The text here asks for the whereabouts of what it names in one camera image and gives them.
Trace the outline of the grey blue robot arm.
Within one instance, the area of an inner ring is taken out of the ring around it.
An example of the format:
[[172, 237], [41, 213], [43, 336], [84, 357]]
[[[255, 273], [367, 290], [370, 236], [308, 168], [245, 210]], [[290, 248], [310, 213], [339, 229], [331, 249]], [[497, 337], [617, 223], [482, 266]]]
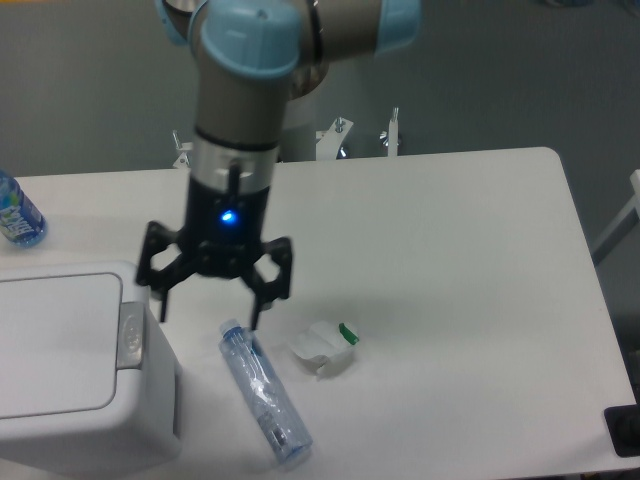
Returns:
[[287, 237], [262, 239], [298, 70], [411, 44], [418, 1], [160, 1], [167, 36], [198, 70], [195, 140], [183, 226], [146, 227], [137, 283], [161, 302], [192, 275], [240, 279], [250, 321], [291, 291]]

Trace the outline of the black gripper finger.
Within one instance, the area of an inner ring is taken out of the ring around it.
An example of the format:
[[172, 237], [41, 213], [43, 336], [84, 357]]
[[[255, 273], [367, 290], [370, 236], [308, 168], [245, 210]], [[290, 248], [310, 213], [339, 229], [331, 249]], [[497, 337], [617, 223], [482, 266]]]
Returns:
[[[278, 267], [277, 275], [272, 280], [265, 280], [256, 266], [264, 256], [268, 256], [270, 262]], [[240, 278], [254, 295], [250, 316], [251, 330], [258, 328], [261, 313], [275, 300], [287, 300], [290, 297], [293, 261], [291, 238], [279, 237], [256, 244], [248, 259], [242, 264]]]
[[[160, 321], [166, 320], [170, 290], [197, 270], [197, 251], [188, 248], [183, 240], [182, 230], [170, 230], [157, 221], [147, 224], [138, 261], [136, 283], [149, 287], [151, 293], [161, 302]], [[154, 268], [153, 258], [171, 245], [178, 247], [179, 254], [165, 267]]]

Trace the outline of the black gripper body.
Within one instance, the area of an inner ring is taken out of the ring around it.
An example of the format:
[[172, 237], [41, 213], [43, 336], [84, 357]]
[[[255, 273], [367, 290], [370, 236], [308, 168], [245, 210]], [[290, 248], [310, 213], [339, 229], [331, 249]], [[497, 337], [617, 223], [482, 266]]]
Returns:
[[183, 225], [183, 260], [206, 277], [233, 279], [263, 252], [270, 189], [232, 196], [191, 178]]

